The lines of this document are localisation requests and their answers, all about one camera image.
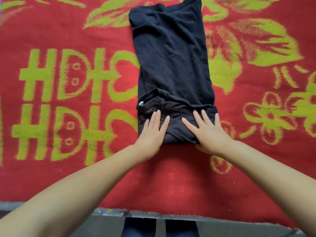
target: red rug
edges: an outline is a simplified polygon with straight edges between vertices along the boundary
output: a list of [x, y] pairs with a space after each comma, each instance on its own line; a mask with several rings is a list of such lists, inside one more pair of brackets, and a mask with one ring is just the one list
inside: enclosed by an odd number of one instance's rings
[[[27, 201], [133, 144], [131, 7], [182, 0], [1, 0], [0, 201]], [[316, 0], [203, 0], [215, 105], [229, 135], [316, 178]], [[294, 226], [246, 175], [165, 145], [101, 207]]]

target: blue jeans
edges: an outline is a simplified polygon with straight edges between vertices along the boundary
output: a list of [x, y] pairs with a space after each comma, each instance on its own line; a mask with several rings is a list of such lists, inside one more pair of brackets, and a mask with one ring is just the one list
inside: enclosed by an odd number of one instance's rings
[[[156, 219], [125, 219], [121, 237], [155, 237]], [[166, 237], [199, 237], [195, 221], [166, 220]]]

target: black t-shirt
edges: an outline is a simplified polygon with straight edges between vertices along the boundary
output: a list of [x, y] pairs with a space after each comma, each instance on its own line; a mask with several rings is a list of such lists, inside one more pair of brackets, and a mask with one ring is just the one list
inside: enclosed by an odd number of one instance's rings
[[154, 111], [170, 123], [163, 143], [194, 143], [184, 126], [197, 126], [192, 111], [204, 109], [214, 123], [217, 109], [210, 80], [201, 0], [165, 7], [136, 7], [129, 13], [133, 42], [140, 63], [138, 79], [138, 134]]

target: gray floor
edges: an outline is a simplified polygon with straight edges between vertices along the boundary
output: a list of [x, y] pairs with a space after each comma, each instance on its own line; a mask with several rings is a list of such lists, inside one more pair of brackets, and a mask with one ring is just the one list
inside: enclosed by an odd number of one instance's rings
[[[91, 216], [73, 233], [71, 237], [119, 237], [121, 235], [125, 217]], [[197, 221], [201, 237], [283, 237], [292, 230], [280, 225], [251, 224], [214, 220], [208, 222]], [[157, 219], [156, 237], [165, 237], [165, 221]], [[298, 234], [287, 237], [305, 237]]]

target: right hand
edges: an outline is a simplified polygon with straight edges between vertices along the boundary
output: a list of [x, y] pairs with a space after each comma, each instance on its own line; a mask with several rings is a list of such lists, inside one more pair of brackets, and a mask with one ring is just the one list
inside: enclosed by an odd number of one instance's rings
[[203, 119], [196, 110], [193, 111], [195, 121], [199, 128], [182, 118], [184, 125], [201, 143], [202, 147], [211, 155], [223, 157], [227, 146], [234, 140], [231, 139], [221, 127], [218, 113], [215, 114], [215, 125], [211, 122], [204, 110], [201, 111]]

